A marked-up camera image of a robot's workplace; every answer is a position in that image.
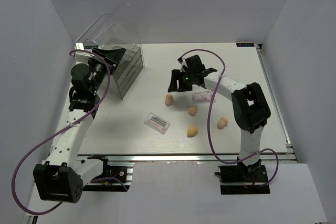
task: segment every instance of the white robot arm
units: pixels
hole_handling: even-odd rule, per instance
[[[181,68],[172,70],[168,92],[191,91],[193,85],[215,90],[220,78],[216,69],[205,69],[198,55],[186,59],[181,57],[178,61]],[[260,139],[267,119],[270,117],[269,106],[257,83],[243,84],[228,77],[222,77],[217,93],[233,103],[235,120],[241,132],[240,151],[236,163],[243,171],[243,177],[247,178],[261,166]]]
[[[211,73],[209,76],[205,77],[204,78],[205,88],[214,90],[217,85],[218,78],[219,78],[219,75],[216,73]],[[223,77],[219,84],[217,93],[221,94],[225,98],[232,101],[232,94],[236,90],[242,90],[244,88],[246,88],[245,84],[232,80],[228,77]],[[261,133],[263,132],[263,129],[264,127],[261,126],[255,129],[253,133],[240,129],[240,151],[239,151],[238,158],[242,159],[252,153],[258,153],[257,155],[243,161],[243,164],[246,166],[255,164],[256,162],[260,160],[260,155],[259,155],[260,139],[261,139]]]
[[[113,73],[125,51],[124,48],[96,49],[95,54],[104,59],[110,73]],[[33,171],[42,200],[76,203],[83,187],[93,178],[109,176],[108,160],[103,156],[92,156],[76,162],[85,133],[96,116],[96,104],[100,101],[97,91],[107,73],[105,63],[94,58],[86,58],[86,63],[77,61],[72,68],[68,121],[64,125],[71,127],[60,135],[57,146],[54,146],[44,164],[37,164]],[[83,120],[73,125],[72,122],[79,118]]]

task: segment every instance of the wire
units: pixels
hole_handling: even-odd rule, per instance
[[[90,52],[89,54],[87,54],[87,53],[85,53],[85,52],[78,52],[77,54],[78,54],[78,55],[87,56],[87,57],[91,57],[91,53],[92,53],[92,52]]]
[[[91,180],[91,182],[100,182],[102,180],[109,180],[109,179],[118,182],[125,189],[125,191],[128,191],[127,187],[123,184],[123,182],[121,182],[115,177],[96,178],[96,179]]]
[[[107,94],[107,91],[109,89],[109,85],[110,85],[110,80],[111,80],[111,77],[110,77],[110,69],[109,69],[109,65],[104,61],[104,59],[102,57],[100,57],[98,54],[95,54],[94,52],[90,52],[90,51],[87,51],[87,50],[80,50],[80,49],[76,49],[76,50],[72,50],[69,54],[70,55],[73,55],[75,52],[86,52],[88,54],[91,54],[91,55],[94,55],[96,56],[97,58],[99,58],[106,66],[106,69],[107,69],[107,76],[108,76],[108,80],[107,80],[107,86],[106,86],[106,89],[105,89],[105,92],[104,94],[102,95],[100,101],[88,112],[86,113],[84,116],[82,116],[81,118],[77,119],[76,121],[74,121],[71,125],[67,125],[66,127],[64,127],[63,129],[59,130],[58,132],[56,132],[55,134],[51,135],[50,137],[46,138],[45,140],[43,140],[42,142],[40,142],[39,144],[37,144],[35,147],[33,147],[29,152],[27,152],[26,155],[24,155],[24,157],[19,161],[19,163],[17,164],[17,166],[15,167],[15,170],[13,172],[13,176],[12,176],[12,183],[11,183],[11,187],[12,187],[12,195],[13,195],[13,198],[15,200],[15,202],[17,203],[17,205],[24,211],[24,212],[27,212],[28,214],[31,214],[31,215],[45,215],[45,214],[48,214],[50,213],[51,211],[55,210],[57,207],[59,207],[62,202],[58,203],[56,206],[50,208],[49,210],[46,210],[46,211],[43,211],[43,212],[35,212],[35,211],[32,211],[32,210],[29,210],[28,208],[26,208],[22,203],[21,201],[18,199],[17,197],[17,194],[16,194],[16,190],[15,190],[15,180],[16,180],[16,176],[17,176],[17,173],[22,165],[22,163],[26,160],[26,158],[33,152],[35,151],[36,149],[38,149],[39,147],[41,147],[42,145],[44,145],[45,143],[49,142],[50,140],[52,140],[54,137],[58,136],[59,134],[67,131],[68,129],[70,129],[73,125],[83,121],[87,116],[89,116],[90,114],[92,114],[97,108],[98,106],[101,104],[101,102],[104,100],[106,94]]]
[[[255,180],[254,180],[254,182],[252,183],[252,185],[250,185],[250,186],[244,186],[245,188],[251,188],[251,187],[253,187],[255,184],[256,184],[256,182],[257,182],[257,177],[255,178]]]
[[[218,156],[218,154],[215,152],[215,149],[214,149],[214,146],[213,146],[213,143],[212,143],[212,139],[211,139],[211,132],[210,132],[210,118],[211,118],[211,111],[212,111],[212,106],[213,106],[213,104],[214,104],[215,95],[216,95],[217,90],[218,90],[218,88],[219,88],[219,84],[220,84],[220,81],[222,80],[222,77],[223,77],[223,74],[224,74],[224,72],[225,72],[226,66],[225,66],[225,63],[224,63],[223,59],[222,59],[218,54],[216,54],[216,53],[214,53],[214,52],[212,52],[212,51],[210,51],[210,50],[206,50],[206,49],[192,49],[192,50],[189,50],[189,51],[185,52],[184,54],[182,54],[181,57],[180,57],[180,59],[182,59],[185,55],[189,54],[190,52],[194,52],[194,51],[208,52],[208,53],[210,53],[210,54],[216,56],[216,57],[221,61],[221,63],[223,64],[223,70],[222,70],[222,72],[221,72],[220,75],[219,75],[219,78],[218,78],[218,81],[217,81],[215,90],[214,90],[213,95],[212,95],[211,100],[210,100],[210,106],[209,106],[208,117],[207,117],[207,134],[208,134],[208,139],[209,139],[209,145],[210,145],[211,152],[213,153],[213,155],[215,156],[215,158],[216,158],[219,162],[221,162],[221,163],[223,163],[223,164],[227,164],[227,165],[238,164],[238,163],[240,163],[240,162],[242,162],[242,161],[245,161],[245,160],[247,160],[247,159],[249,159],[249,158],[251,158],[251,157],[257,155],[258,153],[254,152],[254,153],[252,153],[252,154],[250,154],[250,155],[248,155],[248,156],[246,156],[246,157],[244,157],[244,158],[242,158],[242,159],[240,159],[240,160],[237,160],[237,161],[231,161],[231,162],[230,162],[230,161],[224,161],[224,160],[222,160],[222,159]],[[271,152],[273,152],[273,154],[275,155],[276,160],[277,160],[277,166],[276,166],[276,170],[275,170],[275,172],[274,172],[272,178],[271,178],[269,181],[267,181],[266,183],[260,185],[260,187],[261,187],[261,186],[266,186],[266,185],[268,185],[268,184],[275,178],[276,174],[278,173],[278,168],[279,168],[279,157],[278,157],[277,153],[276,153],[274,150],[270,149],[270,148],[263,149],[263,150],[261,150],[259,153],[263,153],[263,152],[265,152],[265,151],[271,151]]]
[[[74,96],[74,91],[75,91],[75,88],[72,86],[69,90],[69,100],[70,102],[72,101],[72,97]]]

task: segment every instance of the white table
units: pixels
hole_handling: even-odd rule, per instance
[[[219,54],[226,63],[225,74],[242,83],[258,82],[270,106],[271,117],[262,133],[260,148],[272,148],[276,152],[287,151],[285,136],[278,121],[274,105],[260,66],[256,48],[238,48],[235,43],[213,44],[144,44],[145,68],[139,74],[124,100],[111,94],[102,102],[96,118],[89,128],[79,154],[204,154],[210,153],[206,118],[209,104],[198,106],[195,117],[188,114],[192,105],[192,93],[204,91],[195,87],[191,92],[173,93],[174,103],[164,104],[170,84],[171,70],[179,69],[177,58],[184,52],[202,48]],[[205,52],[198,54],[206,68],[222,70],[220,61]],[[67,120],[69,101],[67,100],[60,125]],[[169,121],[171,126],[162,135],[146,126],[143,121],[150,112]],[[223,130],[216,128],[218,120],[225,116],[229,125]],[[189,126],[198,128],[194,138],[188,138]],[[240,148],[240,129],[237,126],[232,103],[217,95],[213,106],[211,132],[214,147],[219,153],[238,153]]]

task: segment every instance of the purple cable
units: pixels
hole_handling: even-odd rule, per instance
[[[125,189],[125,191],[128,191],[127,187],[125,187],[125,185],[120,180],[118,180],[115,177],[96,178],[96,179],[91,180],[91,182],[99,182],[99,181],[107,180],[107,179],[111,179],[111,180],[117,181]]]
[[[247,160],[247,159],[249,159],[249,158],[251,158],[251,157],[257,155],[258,153],[254,152],[254,153],[252,153],[252,154],[250,154],[250,155],[248,155],[248,156],[246,156],[246,157],[244,157],[244,158],[242,158],[242,159],[240,159],[240,160],[229,162],[229,161],[221,160],[220,157],[218,156],[218,154],[215,152],[215,149],[214,149],[214,146],[213,146],[213,144],[212,144],[212,140],[211,140],[211,133],[210,133],[210,118],[211,118],[211,111],[212,111],[212,106],[213,106],[213,104],[214,104],[215,95],[216,95],[217,90],[218,90],[218,88],[219,88],[219,84],[220,84],[220,81],[222,80],[222,77],[223,77],[223,74],[224,74],[224,72],[225,72],[225,68],[226,68],[226,66],[225,66],[224,61],[222,60],[222,58],[221,58],[218,54],[216,54],[216,53],[214,53],[214,52],[212,52],[212,51],[210,51],[210,50],[206,50],[206,49],[192,49],[192,50],[187,51],[187,52],[185,52],[184,54],[182,54],[180,58],[182,58],[182,57],[185,56],[186,54],[189,54],[190,52],[194,52],[194,51],[208,52],[208,53],[210,53],[210,54],[216,56],[216,57],[222,62],[222,64],[223,64],[223,70],[222,70],[222,72],[221,72],[220,75],[219,75],[219,78],[218,78],[218,81],[217,81],[217,84],[216,84],[214,93],[213,93],[212,98],[211,98],[211,100],[210,100],[210,106],[209,106],[209,112],[208,112],[208,118],[207,118],[207,133],[208,133],[208,139],[209,139],[210,149],[211,149],[213,155],[215,156],[215,158],[216,158],[218,161],[220,161],[220,162],[223,163],[223,164],[227,164],[227,165],[238,164],[238,163],[240,163],[240,162],[242,162],[242,161],[245,161],[245,160]],[[262,185],[260,185],[260,186],[266,186],[266,185],[268,185],[268,184],[275,178],[275,176],[277,175],[277,173],[278,173],[278,168],[279,168],[279,157],[278,157],[277,153],[276,153],[274,150],[269,149],[269,148],[266,148],[266,149],[261,150],[260,153],[263,153],[263,152],[265,152],[265,151],[271,151],[271,152],[274,153],[274,155],[275,155],[275,157],[276,157],[276,160],[277,160],[277,166],[276,166],[276,169],[275,169],[275,172],[274,172],[272,178],[271,178],[269,181],[267,181],[266,183],[264,183],[264,184],[262,184]]]
[[[101,104],[101,102],[104,100],[106,94],[107,94],[107,91],[109,89],[109,85],[110,85],[110,69],[109,69],[109,65],[104,61],[104,59],[102,57],[100,57],[98,54],[95,54],[94,52],[90,52],[90,51],[87,51],[87,50],[80,50],[80,49],[76,49],[76,50],[72,50],[69,54],[72,55],[74,54],[74,52],[86,52],[88,54],[91,54],[91,55],[94,55],[96,56],[97,58],[99,58],[106,66],[106,69],[107,69],[107,76],[108,76],[108,79],[107,79],[107,86],[106,86],[106,89],[105,89],[105,92],[103,94],[103,96],[101,97],[100,101],[88,112],[86,113],[84,116],[82,116],[81,118],[79,118],[78,120],[74,121],[72,124],[77,124],[79,122],[81,122],[82,120],[84,120],[88,115],[90,115],[92,112],[94,112],[98,106]],[[17,197],[17,194],[16,194],[16,190],[15,190],[15,180],[16,180],[16,176],[17,176],[17,173],[22,165],[22,163],[26,160],[26,158],[33,152],[35,151],[36,149],[38,149],[39,147],[41,147],[42,145],[44,145],[45,143],[49,142],[50,140],[52,140],[55,136],[58,136],[59,134],[67,131],[68,129],[70,129],[72,126],[71,125],[68,125],[66,127],[64,127],[63,129],[59,130],[58,132],[56,132],[55,134],[51,135],[50,137],[46,138],[45,140],[43,140],[42,142],[40,142],[38,145],[36,145],[35,147],[33,147],[29,152],[27,152],[26,155],[24,155],[24,157],[19,161],[19,163],[17,164],[15,170],[14,170],[14,173],[13,173],[13,176],[12,176],[12,195],[13,195],[13,198],[15,200],[15,202],[17,203],[17,205],[24,211],[24,212],[27,212],[28,214],[31,214],[31,215],[45,215],[45,214],[48,214],[50,213],[51,211],[55,210],[57,207],[59,207],[62,202],[58,203],[56,206],[52,207],[51,209],[49,210],[46,210],[46,211],[43,211],[43,212],[35,212],[35,211],[31,211],[29,210],[28,208],[26,208],[22,203],[21,201],[18,199]]]

